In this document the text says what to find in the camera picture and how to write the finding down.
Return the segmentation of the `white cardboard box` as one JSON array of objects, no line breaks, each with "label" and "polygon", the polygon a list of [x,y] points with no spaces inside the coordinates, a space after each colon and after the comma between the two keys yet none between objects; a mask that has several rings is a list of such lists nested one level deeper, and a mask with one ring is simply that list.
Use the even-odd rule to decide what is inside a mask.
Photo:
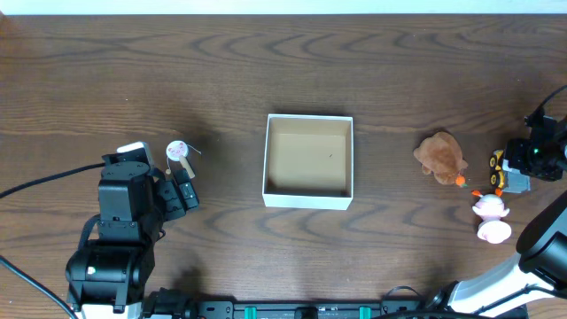
[{"label": "white cardboard box", "polygon": [[346,210],[353,201],[353,118],[268,116],[262,197],[267,207]]}]

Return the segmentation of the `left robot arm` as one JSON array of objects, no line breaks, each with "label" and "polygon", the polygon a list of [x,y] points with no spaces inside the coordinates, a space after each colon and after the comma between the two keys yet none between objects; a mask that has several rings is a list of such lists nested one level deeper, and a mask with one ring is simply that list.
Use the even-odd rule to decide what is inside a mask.
[{"label": "left robot arm", "polygon": [[141,152],[103,157],[100,213],[66,264],[67,302],[79,318],[140,318],[164,225],[198,207],[187,164],[169,175]]}]

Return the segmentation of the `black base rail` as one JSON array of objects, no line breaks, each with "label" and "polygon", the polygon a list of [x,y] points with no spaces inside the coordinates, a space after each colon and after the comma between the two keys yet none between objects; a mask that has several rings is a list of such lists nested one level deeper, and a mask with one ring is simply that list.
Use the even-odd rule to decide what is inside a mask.
[{"label": "black base rail", "polygon": [[173,319],[370,319],[396,311],[412,311],[420,297],[384,300],[237,301],[233,298],[193,297],[177,290],[160,289],[143,302],[141,318]]}]

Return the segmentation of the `brown plush toy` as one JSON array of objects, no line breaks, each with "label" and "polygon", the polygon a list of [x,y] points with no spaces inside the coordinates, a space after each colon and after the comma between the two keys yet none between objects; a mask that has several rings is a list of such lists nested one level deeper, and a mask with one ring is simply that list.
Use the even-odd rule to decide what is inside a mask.
[{"label": "brown plush toy", "polygon": [[433,175],[442,185],[466,186],[464,170],[468,163],[464,160],[461,146],[449,133],[440,131],[425,138],[413,150],[414,157],[421,163],[425,175]]}]

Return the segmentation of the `pig face rattle drum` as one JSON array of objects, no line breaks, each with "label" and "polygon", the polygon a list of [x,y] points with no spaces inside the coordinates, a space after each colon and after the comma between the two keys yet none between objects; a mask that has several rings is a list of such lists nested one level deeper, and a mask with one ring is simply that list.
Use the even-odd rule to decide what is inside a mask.
[{"label": "pig face rattle drum", "polygon": [[186,144],[184,141],[174,140],[167,145],[166,155],[168,160],[179,162],[187,172],[189,178],[193,179],[196,175],[189,163],[189,155],[191,151],[201,154],[200,151],[193,146]]}]

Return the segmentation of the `pink white duck figure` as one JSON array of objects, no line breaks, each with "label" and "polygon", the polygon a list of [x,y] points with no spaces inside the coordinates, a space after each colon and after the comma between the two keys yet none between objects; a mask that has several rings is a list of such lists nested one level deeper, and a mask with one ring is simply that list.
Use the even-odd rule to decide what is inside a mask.
[{"label": "pink white duck figure", "polygon": [[478,199],[471,209],[482,220],[478,225],[477,237],[493,245],[510,238],[512,229],[503,221],[509,215],[509,209],[501,198],[502,191],[496,189],[494,193],[486,194],[473,191],[471,194]]}]

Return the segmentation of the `yellow grey toy car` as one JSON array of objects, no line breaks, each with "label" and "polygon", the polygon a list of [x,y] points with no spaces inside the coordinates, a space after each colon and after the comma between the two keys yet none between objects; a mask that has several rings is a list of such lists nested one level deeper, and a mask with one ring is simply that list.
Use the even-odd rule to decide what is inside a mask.
[{"label": "yellow grey toy car", "polygon": [[504,159],[503,150],[495,150],[489,159],[491,168],[490,184],[493,188],[506,193],[520,194],[531,190],[531,180],[518,169],[509,167]]}]

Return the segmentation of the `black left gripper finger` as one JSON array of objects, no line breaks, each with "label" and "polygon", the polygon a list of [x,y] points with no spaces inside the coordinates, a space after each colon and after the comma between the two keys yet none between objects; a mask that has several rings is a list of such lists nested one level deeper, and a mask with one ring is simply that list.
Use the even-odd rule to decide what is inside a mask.
[{"label": "black left gripper finger", "polygon": [[166,222],[180,219],[186,215],[184,199],[178,187],[171,180],[158,181],[157,194],[164,202]]},{"label": "black left gripper finger", "polygon": [[181,192],[186,210],[195,209],[199,206],[198,195],[195,192],[189,174],[185,169],[175,170],[173,173],[177,188]]}]

